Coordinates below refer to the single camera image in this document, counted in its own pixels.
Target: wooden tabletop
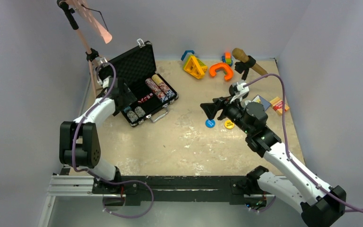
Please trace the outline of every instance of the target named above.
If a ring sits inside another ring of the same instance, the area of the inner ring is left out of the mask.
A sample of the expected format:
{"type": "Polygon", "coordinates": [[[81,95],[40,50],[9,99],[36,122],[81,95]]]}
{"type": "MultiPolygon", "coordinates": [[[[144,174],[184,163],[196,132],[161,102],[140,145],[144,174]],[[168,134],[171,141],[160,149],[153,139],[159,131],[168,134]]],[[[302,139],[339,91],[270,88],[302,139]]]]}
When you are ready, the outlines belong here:
{"type": "MultiPolygon", "coordinates": [[[[203,62],[208,67],[219,63],[203,62]]],[[[275,61],[257,63],[268,73],[278,74],[275,61]]],[[[226,82],[223,72],[212,78],[208,70],[203,79],[196,79],[182,69],[182,61],[156,61],[156,65],[157,72],[179,93],[179,99],[169,106],[168,115],[156,123],[148,120],[132,128],[121,114],[106,119],[98,128],[103,158],[117,166],[123,175],[246,175],[259,165],[281,174],[248,148],[245,134],[238,127],[226,129],[226,119],[216,121],[212,129],[205,126],[207,117],[199,104],[228,96],[229,86],[241,79],[240,74],[234,72],[233,79],[226,82]]],[[[246,81],[258,76],[250,70],[246,81]]],[[[89,94],[86,108],[94,101],[92,92],[89,94]]],[[[256,95],[268,101],[276,96],[282,98],[279,80],[269,77],[251,85],[247,99],[256,95]]],[[[284,140],[282,117],[272,108],[267,114],[268,127],[284,140]]],[[[290,151],[303,162],[290,111],[285,121],[290,151]]]]}

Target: white wall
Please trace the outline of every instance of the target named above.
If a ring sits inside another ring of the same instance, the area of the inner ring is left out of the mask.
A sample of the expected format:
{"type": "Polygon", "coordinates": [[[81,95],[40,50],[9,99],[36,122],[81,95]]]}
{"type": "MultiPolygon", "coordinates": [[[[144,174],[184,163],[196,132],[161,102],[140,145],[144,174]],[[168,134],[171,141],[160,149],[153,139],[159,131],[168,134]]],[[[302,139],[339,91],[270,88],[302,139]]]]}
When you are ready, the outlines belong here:
{"type": "Polygon", "coordinates": [[[78,114],[84,49],[56,1],[0,0],[0,226],[36,226],[59,126],[78,114]]]}
{"type": "MultiPolygon", "coordinates": [[[[150,40],[156,58],[179,59],[193,49],[200,57],[220,58],[240,47],[257,58],[278,56],[310,0],[95,0],[113,41],[94,47],[115,56],[150,40]]],[[[96,18],[102,21],[99,14],[96,18]]],[[[89,39],[91,30],[81,26],[89,39]]]]}
{"type": "Polygon", "coordinates": [[[311,1],[279,70],[307,166],[363,207],[363,1],[311,1]]]}

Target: yellow disc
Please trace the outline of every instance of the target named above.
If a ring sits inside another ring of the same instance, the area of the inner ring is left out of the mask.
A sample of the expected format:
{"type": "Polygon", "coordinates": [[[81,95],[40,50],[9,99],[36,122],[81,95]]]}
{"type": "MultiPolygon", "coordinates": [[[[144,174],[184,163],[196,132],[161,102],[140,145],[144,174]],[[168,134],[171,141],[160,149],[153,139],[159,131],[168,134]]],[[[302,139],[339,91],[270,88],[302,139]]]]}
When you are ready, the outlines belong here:
{"type": "Polygon", "coordinates": [[[234,128],[234,123],[230,120],[227,120],[227,121],[225,121],[225,127],[227,129],[232,129],[232,128],[234,128]]]}

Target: blue disc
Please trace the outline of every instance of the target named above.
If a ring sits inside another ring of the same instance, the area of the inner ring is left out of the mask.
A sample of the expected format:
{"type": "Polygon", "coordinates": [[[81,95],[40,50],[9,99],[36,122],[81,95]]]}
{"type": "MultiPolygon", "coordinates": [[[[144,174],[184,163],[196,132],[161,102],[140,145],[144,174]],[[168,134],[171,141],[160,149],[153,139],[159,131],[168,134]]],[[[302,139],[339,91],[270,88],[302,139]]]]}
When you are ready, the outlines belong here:
{"type": "Polygon", "coordinates": [[[208,120],[206,120],[206,121],[205,121],[205,125],[206,125],[208,128],[213,128],[213,127],[215,127],[215,121],[214,121],[214,120],[210,120],[210,119],[208,119],[208,120]]]}

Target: poker chip case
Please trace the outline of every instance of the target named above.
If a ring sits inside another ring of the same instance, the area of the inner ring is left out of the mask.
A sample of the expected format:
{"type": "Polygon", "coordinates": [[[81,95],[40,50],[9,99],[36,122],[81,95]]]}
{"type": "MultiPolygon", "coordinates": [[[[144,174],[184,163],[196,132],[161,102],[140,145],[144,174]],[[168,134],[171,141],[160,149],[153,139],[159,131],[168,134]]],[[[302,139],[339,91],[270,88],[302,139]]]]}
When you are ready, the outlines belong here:
{"type": "Polygon", "coordinates": [[[137,101],[132,103],[130,107],[121,110],[124,118],[129,122],[132,127],[142,124],[145,120],[151,120],[153,123],[165,117],[169,113],[168,106],[179,98],[179,94],[173,87],[156,71],[156,64],[154,58],[154,50],[152,43],[149,41],[143,42],[141,39],[137,40],[138,46],[131,50],[113,58],[109,62],[112,63],[116,69],[116,77],[124,78],[126,84],[137,98],[137,101]],[[152,95],[153,91],[146,85],[146,79],[151,78],[153,75],[158,75],[160,79],[174,92],[174,96],[168,98],[167,101],[161,102],[156,95],[152,95]],[[139,102],[144,97],[150,97],[144,102],[139,102]],[[145,115],[139,117],[134,122],[127,117],[126,109],[135,110],[140,106],[145,115]],[[166,110],[159,116],[153,116],[162,109],[166,110]]]}

